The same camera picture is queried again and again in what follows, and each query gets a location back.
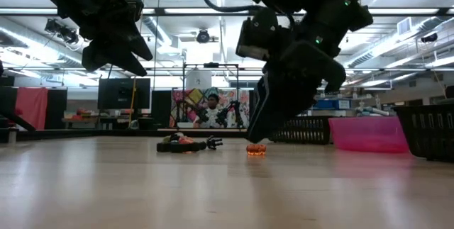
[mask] toy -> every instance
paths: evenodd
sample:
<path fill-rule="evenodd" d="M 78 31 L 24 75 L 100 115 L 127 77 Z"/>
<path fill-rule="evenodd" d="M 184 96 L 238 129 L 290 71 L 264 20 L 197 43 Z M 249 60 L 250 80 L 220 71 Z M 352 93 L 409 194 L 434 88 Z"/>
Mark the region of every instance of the toy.
<path fill-rule="evenodd" d="M 265 155 L 267 146 L 261 144 L 250 144 L 246 147 L 248 155 Z"/>
<path fill-rule="evenodd" d="M 222 144 L 222 139 L 214 136 L 210 136 L 206 139 L 206 142 L 196 142 L 182 133 L 175 133 L 164 137 L 162 142 L 156 145 L 156 151 L 173 153 L 198 152 L 206 148 L 216 150 L 216 147 Z"/>

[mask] colorful poster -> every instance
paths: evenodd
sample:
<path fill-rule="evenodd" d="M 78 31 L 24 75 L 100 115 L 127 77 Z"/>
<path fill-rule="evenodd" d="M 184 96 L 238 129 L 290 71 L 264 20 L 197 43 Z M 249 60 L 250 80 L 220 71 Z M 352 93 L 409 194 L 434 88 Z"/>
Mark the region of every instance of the colorful poster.
<path fill-rule="evenodd" d="M 222 110 L 227 107 L 231 101 L 236 101 L 236 90 L 222 90 L 217 88 L 210 89 L 192 89 L 186 90 L 184 93 L 184 100 L 191 106 L 198 109 L 205 109 L 207 107 L 207 100 L 210 94 L 215 94 L 219 97 L 218 110 Z M 172 92 L 172 110 L 170 113 L 170 127 L 176 127 L 177 111 L 179 109 L 180 122 L 184 118 L 183 112 L 183 91 L 177 90 Z M 249 125 L 249 91 L 240 90 L 238 95 L 240 102 L 240 115 L 243 120 L 245 128 Z M 187 122 L 193 123 L 197 117 L 196 111 L 186 106 L 186 118 Z M 236 117 L 234 109 L 231 109 L 227 114 L 227 128 L 237 128 Z"/>

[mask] pink bin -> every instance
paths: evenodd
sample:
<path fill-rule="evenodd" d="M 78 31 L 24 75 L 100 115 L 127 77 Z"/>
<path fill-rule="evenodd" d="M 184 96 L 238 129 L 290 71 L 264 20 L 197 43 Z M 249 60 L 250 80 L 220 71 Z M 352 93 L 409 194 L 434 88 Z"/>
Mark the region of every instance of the pink bin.
<path fill-rule="evenodd" d="M 409 151 L 396 116 L 330 118 L 334 145 L 342 150 L 403 153 Z"/>

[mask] black basket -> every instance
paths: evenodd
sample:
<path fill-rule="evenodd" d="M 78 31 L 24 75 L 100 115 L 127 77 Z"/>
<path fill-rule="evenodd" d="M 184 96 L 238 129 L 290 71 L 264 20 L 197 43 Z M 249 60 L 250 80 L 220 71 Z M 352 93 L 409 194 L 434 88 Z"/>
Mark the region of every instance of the black basket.
<path fill-rule="evenodd" d="M 428 160 L 454 162 L 454 105 L 394 108 L 410 152 Z"/>
<path fill-rule="evenodd" d="M 298 116 L 276 130 L 270 140 L 285 143 L 329 144 L 331 136 L 329 118 L 332 116 Z"/>

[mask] red curtain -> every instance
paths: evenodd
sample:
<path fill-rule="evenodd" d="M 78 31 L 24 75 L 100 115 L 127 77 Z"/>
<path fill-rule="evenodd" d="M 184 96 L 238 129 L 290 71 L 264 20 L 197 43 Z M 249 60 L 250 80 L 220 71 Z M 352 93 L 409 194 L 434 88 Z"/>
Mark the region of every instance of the red curtain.
<path fill-rule="evenodd" d="M 22 118 L 36 130 L 44 130 L 45 112 L 48 108 L 46 88 L 20 87 L 17 91 L 16 109 L 22 111 Z"/>

